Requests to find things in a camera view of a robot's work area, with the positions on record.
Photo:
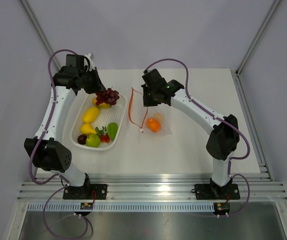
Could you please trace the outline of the purple grape bunch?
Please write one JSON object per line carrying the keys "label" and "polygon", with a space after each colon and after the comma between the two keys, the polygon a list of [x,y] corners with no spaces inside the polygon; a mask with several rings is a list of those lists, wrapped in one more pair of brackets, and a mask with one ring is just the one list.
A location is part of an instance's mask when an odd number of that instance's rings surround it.
{"label": "purple grape bunch", "polygon": [[119,100],[119,92],[116,90],[113,90],[111,88],[108,88],[104,92],[97,92],[96,93],[96,100],[97,100],[97,105],[101,103],[106,103],[111,106],[114,106],[117,104],[117,101]]}

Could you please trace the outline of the yellow peach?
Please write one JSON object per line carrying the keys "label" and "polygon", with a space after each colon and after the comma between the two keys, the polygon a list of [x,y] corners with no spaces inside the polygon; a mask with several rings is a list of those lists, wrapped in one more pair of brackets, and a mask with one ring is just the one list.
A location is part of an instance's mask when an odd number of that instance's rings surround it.
{"label": "yellow peach", "polygon": [[161,123],[164,121],[164,116],[160,112],[156,112],[153,117]]}

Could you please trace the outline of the orange green mango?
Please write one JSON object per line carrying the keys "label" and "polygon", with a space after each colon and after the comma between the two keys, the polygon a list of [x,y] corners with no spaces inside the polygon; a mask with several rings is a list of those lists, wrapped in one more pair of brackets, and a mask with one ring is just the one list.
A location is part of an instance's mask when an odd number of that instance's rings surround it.
{"label": "orange green mango", "polygon": [[104,103],[104,102],[103,102],[103,103],[100,103],[100,104],[97,104],[97,99],[96,99],[96,98],[93,98],[92,104],[93,104],[95,107],[99,108],[99,109],[109,109],[109,108],[111,107],[110,104],[107,104],[107,103]]}

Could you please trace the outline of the clear zip top bag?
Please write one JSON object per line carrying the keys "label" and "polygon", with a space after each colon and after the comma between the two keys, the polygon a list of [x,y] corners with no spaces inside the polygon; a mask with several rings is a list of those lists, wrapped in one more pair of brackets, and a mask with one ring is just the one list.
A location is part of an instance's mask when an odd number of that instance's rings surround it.
{"label": "clear zip top bag", "polygon": [[144,107],[143,96],[142,92],[131,88],[127,113],[129,122],[136,126],[141,134],[172,135],[166,112],[158,106]]}

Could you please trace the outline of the orange fruit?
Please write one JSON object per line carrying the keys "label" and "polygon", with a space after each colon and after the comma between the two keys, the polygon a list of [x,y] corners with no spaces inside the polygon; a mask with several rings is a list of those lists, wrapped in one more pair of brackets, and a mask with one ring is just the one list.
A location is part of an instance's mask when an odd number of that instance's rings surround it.
{"label": "orange fruit", "polygon": [[150,117],[146,120],[146,126],[153,133],[158,133],[162,127],[161,122],[154,117]]}

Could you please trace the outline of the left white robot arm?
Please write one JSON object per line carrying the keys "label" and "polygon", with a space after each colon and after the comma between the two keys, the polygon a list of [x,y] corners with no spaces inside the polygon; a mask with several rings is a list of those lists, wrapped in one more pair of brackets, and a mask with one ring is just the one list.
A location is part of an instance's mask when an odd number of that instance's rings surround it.
{"label": "left white robot arm", "polygon": [[72,163],[72,153],[62,143],[63,130],[78,92],[104,92],[96,67],[84,56],[66,49],[66,64],[50,75],[50,99],[42,123],[34,137],[26,138],[24,148],[29,155],[28,173],[37,185],[45,185],[60,177],[80,199],[91,195],[89,176]]}

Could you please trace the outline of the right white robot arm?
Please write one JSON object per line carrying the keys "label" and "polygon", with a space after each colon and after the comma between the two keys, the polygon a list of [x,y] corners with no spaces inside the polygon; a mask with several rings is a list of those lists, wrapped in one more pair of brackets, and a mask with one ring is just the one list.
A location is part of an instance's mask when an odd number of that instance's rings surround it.
{"label": "right white robot arm", "polygon": [[194,100],[184,85],[177,80],[167,82],[157,69],[145,70],[142,79],[143,105],[154,107],[166,104],[186,114],[209,135],[206,150],[213,159],[213,169],[208,192],[215,198],[222,198],[232,184],[229,176],[229,160],[234,156],[240,141],[237,118],[230,114],[223,117],[227,124],[216,119],[215,113]]}

